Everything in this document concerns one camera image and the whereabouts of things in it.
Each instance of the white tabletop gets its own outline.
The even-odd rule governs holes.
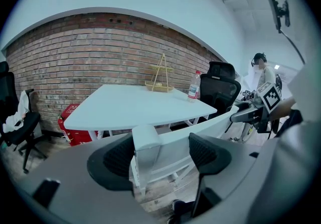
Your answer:
[[[190,120],[216,111],[199,100],[189,102],[177,89],[164,93],[145,86],[103,85],[70,114],[64,125],[70,130],[123,130]]]

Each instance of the chair seat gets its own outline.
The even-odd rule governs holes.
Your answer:
[[[39,113],[27,113],[24,119],[24,125],[18,130],[6,133],[5,139],[10,141],[14,145],[20,144],[26,139],[25,136],[29,136],[29,134],[31,134],[32,131],[36,128],[39,120]]]

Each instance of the face mask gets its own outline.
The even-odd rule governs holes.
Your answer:
[[[259,69],[259,65],[254,65],[254,71],[255,72],[260,72],[261,71],[261,69]]]

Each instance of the white wall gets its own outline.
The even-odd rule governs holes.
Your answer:
[[[282,84],[282,99],[287,99],[292,96],[291,91],[288,89],[287,84]]]
[[[261,33],[247,34],[245,38],[244,59],[242,62],[241,73],[247,75],[248,61],[251,61],[256,53],[265,53],[269,62],[277,63],[285,67],[300,70],[303,64],[292,45],[282,35],[266,35]],[[294,41],[301,50],[301,44]]]
[[[20,0],[3,29],[0,49],[44,22],[87,12],[131,14],[156,21],[216,51],[240,70],[243,32],[221,0]]]

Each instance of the chair armrest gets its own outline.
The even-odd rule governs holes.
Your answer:
[[[31,109],[31,103],[30,103],[30,94],[35,91],[33,88],[32,89],[28,89],[28,90],[25,90],[26,94],[27,94],[27,97],[28,97],[28,100],[29,100],[29,112],[32,113],[32,109]]]

